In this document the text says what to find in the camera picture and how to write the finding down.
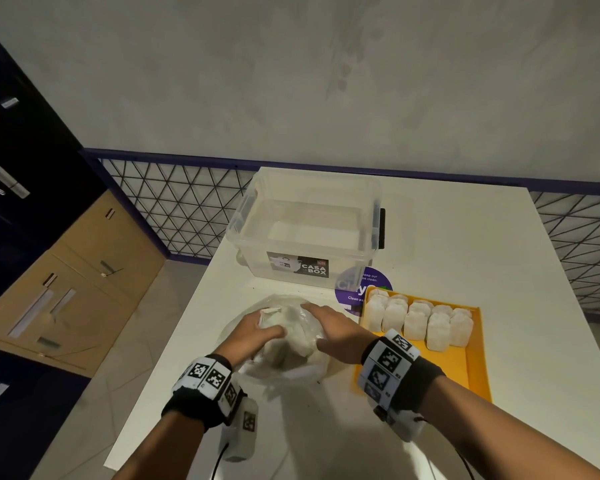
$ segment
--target purple sticker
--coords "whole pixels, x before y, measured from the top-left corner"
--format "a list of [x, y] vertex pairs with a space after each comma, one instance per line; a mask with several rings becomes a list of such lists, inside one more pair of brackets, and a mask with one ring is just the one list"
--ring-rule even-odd
[[365, 268], [364, 276], [362, 276], [362, 282], [360, 282], [360, 288], [358, 288], [358, 291], [335, 290], [336, 299], [347, 312], [359, 317], [362, 314], [365, 292], [367, 291], [367, 287], [369, 285], [377, 286], [378, 288], [384, 288], [387, 290], [393, 290], [389, 279], [387, 279], [384, 274], [380, 273], [380, 271], [377, 269], [367, 266]]

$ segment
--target plastic bag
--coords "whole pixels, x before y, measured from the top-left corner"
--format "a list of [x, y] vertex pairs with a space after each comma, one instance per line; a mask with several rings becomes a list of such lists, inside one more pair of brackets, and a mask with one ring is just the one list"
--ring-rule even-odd
[[[238, 373], [262, 385], [301, 385], [318, 381], [327, 373], [329, 356], [315, 346], [317, 339], [324, 338], [324, 331], [320, 322], [300, 307], [303, 303], [308, 302], [299, 296], [268, 296], [231, 320], [220, 333], [216, 346], [229, 336], [243, 316], [266, 308], [260, 315], [261, 328], [282, 324], [287, 329], [287, 336], [268, 342], [252, 360], [242, 364]], [[277, 314], [276, 308], [280, 308], [281, 313]]]

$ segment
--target forearm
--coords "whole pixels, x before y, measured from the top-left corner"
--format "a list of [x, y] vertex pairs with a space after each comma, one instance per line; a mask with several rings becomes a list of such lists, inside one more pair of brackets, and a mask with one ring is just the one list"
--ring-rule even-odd
[[169, 411], [114, 476], [114, 480], [184, 480], [198, 451], [202, 421]]
[[600, 479], [581, 457], [446, 377], [429, 387], [419, 411], [491, 479]]

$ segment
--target wrist band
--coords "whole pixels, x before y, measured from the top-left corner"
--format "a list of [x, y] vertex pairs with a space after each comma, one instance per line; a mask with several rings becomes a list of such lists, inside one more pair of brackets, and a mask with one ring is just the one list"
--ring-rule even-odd
[[362, 354], [362, 362], [358, 386], [385, 413], [389, 407], [417, 411], [433, 380], [444, 375], [395, 330], [372, 342]]
[[245, 393], [232, 377], [231, 365], [224, 357], [211, 354], [195, 359], [171, 388], [173, 395], [162, 410], [176, 410], [192, 419], [200, 419], [208, 428], [231, 424]]

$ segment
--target wooden cabinet door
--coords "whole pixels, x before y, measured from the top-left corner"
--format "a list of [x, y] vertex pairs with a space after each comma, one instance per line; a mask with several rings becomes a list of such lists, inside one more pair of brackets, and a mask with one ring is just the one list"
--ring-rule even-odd
[[124, 307], [44, 254], [0, 297], [0, 341], [91, 375], [128, 319]]
[[110, 192], [59, 240], [137, 305], [165, 257]]

